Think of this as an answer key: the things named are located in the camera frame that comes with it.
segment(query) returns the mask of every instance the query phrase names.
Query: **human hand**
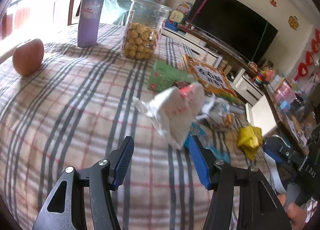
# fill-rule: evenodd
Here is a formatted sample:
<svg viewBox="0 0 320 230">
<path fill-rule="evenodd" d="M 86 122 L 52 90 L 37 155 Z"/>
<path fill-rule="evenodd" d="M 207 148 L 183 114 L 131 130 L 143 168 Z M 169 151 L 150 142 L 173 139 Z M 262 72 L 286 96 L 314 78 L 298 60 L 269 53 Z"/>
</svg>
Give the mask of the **human hand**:
<svg viewBox="0 0 320 230">
<path fill-rule="evenodd" d="M 284 206 L 286 203 L 286 196 L 283 194 L 279 195 L 278 198 L 281 205 Z M 288 217 L 292 220 L 292 229 L 302 230 L 307 217 L 307 212 L 298 207 L 295 203 L 290 203 L 286 212 Z"/>
</svg>

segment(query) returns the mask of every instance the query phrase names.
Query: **green box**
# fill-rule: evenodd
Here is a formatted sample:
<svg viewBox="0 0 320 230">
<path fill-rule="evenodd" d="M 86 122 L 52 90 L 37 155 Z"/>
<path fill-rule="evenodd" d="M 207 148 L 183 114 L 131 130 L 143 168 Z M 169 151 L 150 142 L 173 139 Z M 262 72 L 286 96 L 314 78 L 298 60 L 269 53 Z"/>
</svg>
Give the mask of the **green box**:
<svg viewBox="0 0 320 230">
<path fill-rule="evenodd" d="M 172 87 L 174 83 L 178 81 L 193 83 L 195 79 L 193 74 L 169 66 L 165 61 L 157 60 L 153 66 L 153 71 L 148 82 L 148 89 L 161 92 Z"/>
</svg>

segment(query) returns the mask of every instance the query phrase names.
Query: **black tv screen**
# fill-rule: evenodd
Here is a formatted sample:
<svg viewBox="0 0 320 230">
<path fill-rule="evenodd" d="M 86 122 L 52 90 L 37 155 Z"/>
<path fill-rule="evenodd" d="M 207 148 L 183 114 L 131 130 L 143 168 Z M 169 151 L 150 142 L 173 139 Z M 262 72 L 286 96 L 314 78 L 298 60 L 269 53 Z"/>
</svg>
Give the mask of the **black tv screen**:
<svg viewBox="0 0 320 230">
<path fill-rule="evenodd" d="M 207 0 L 193 19 L 203 2 L 195 1 L 187 21 L 257 63 L 278 30 L 237 0 Z"/>
</svg>

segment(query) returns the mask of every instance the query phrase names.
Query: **yellow wrapper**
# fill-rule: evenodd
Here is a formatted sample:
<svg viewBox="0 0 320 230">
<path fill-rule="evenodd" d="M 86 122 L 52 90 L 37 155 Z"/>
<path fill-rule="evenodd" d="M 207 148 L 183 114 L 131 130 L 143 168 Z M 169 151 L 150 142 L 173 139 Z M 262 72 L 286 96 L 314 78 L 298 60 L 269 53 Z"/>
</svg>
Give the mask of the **yellow wrapper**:
<svg viewBox="0 0 320 230">
<path fill-rule="evenodd" d="M 237 147 L 242 148 L 250 160 L 254 160 L 254 155 L 262 145 L 261 128 L 251 125 L 239 128 Z"/>
</svg>

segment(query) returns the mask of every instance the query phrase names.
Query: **clear plastic jar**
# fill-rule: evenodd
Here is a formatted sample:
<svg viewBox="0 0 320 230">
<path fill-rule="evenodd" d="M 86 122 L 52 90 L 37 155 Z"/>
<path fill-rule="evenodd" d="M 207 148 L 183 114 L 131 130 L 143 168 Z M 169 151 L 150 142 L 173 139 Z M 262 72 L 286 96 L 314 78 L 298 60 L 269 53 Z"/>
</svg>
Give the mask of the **clear plastic jar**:
<svg viewBox="0 0 320 230">
<path fill-rule="evenodd" d="M 131 1 L 122 53 L 131 59 L 149 59 L 153 56 L 171 9 L 150 1 Z"/>
</svg>

